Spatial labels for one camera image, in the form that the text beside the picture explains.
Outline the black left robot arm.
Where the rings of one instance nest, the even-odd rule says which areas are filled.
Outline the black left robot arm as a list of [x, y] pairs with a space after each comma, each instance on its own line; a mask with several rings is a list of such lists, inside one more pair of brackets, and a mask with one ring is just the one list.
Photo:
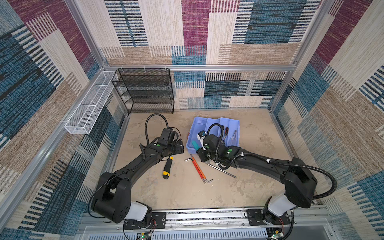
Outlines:
[[[149, 141], [148, 122], [154, 117], [163, 118], [166, 127], [160, 137]], [[150, 115], [145, 122], [145, 136], [147, 145], [140, 144], [141, 154], [125, 167], [110, 173], [105, 172], [100, 176], [97, 189], [90, 198], [88, 212], [101, 215], [101, 219], [108, 219], [114, 223], [133, 221], [142, 228], [153, 223], [152, 209], [142, 203], [131, 201], [131, 189], [137, 180], [151, 167], [161, 162], [164, 158], [184, 153], [181, 135], [174, 131], [167, 119], [158, 113]]]

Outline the teal utility knife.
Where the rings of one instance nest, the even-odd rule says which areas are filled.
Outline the teal utility knife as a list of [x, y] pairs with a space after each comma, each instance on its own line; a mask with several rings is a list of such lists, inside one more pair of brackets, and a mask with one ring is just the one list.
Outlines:
[[195, 141], [192, 141], [192, 144], [196, 151], [200, 148], [200, 146]]

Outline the red hex key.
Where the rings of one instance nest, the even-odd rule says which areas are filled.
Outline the red hex key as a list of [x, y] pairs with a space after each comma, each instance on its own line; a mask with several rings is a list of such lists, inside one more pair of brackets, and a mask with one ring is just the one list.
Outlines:
[[198, 168], [198, 166], [197, 166], [197, 164], [196, 164], [196, 161], [193, 160], [192, 158], [188, 158], [188, 159], [184, 160], [184, 162], [192, 162], [192, 163], [193, 163], [193, 165], [194, 165], [196, 171], [198, 172], [198, 174], [199, 174], [199, 176], [200, 176], [202, 182], [205, 184], [206, 181], [205, 181], [205, 179], [204, 179], [204, 177], [203, 177], [201, 171], [199, 170], [199, 168]]

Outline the black hex key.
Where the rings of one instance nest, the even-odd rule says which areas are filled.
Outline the black hex key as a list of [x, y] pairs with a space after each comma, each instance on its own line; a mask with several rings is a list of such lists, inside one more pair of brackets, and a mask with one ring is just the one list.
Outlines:
[[220, 168], [218, 168], [218, 167], [215, 167], [215, 166], [212, 165], [212, 164], [208, 164], [208, 166], [210, 166], [210, 167], [212, 167], [213, 169], [218, 170], [218, 171], [220, 171], [221, 173], [224, 173], [224, 174], [226, 174], [226, 175], [228, 175], [228, 176], [230, 176], [230, 177], [232, 177], [232, 178], [234, 178], [234, 179], [237, 178], [237, 176], [235, 176], [235, 175], [233, 175], [233, 174], [230, 174], [230, 173], [228, 173], [228, 172], [226, 172], [226, 171], [224, 171], [224, 170], [222, 170], [222, 169], [220, 169]]

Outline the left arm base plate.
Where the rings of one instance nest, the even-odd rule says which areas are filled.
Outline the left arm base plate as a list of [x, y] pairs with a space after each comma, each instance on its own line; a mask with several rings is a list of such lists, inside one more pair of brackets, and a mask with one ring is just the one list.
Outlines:
[[145, 230], [149, 231], [154, 228], [164, 229], [166, 227], [166, 212], [151, 212], [147, 214], [142, 221], [124, 220], [124, 230]]

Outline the black yellow utility knife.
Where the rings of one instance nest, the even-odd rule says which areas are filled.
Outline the black yellow utility knife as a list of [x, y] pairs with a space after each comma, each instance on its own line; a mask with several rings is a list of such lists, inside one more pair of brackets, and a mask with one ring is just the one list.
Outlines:
[[172, 163], [173, 163], [173, 156], [170, 156], [167, 159], [167, 162], [165, 164], [165, 167], [164, 167], [163, 173], [162, 173], [162, 176], [165, 180], [168, 180], [170, 177]]

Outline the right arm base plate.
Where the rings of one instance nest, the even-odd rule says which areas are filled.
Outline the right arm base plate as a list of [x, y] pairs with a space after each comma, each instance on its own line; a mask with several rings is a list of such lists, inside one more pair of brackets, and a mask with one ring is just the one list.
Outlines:
[[267, 226], [267, 225], [284, 225], [291, 224], [290, 216], [285, 213], [281, 217], [267, 212], [263, 213], [263, 209], [248, 209], [244, 213], [245, 218], [249, 221], [250, 226]]

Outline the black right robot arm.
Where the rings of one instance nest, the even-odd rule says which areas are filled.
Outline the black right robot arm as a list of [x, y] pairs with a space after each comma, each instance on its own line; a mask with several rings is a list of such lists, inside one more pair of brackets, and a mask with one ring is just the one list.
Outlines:
[[[200, 131], [197, 138], [200, 141], [196, 150], [202, 162], [212, 160], [222, 171], [240, 168], [257, 172], [279, 181], [284, 185], [285, 191], [277, 197], [270, 197], [267, 201], [263, 215], [265, 217], [281, 217], [287, 211], [295, 208], [308, 209], [312, 202], [333, 194], [338, 186], [336, 178], [327, 171], [306, 165], [299, 158], [292, 160], [279, 160], [249, 152], [238, 146], [226, 146], [224, 143], [225, 127], [214, 123], [210, 126], [219, 127], [219, 136], [209, 131]], [[318, 172], [331, 180], [331, 187], [322, 194], [316, 194], [318, 180], [313, 175]]]

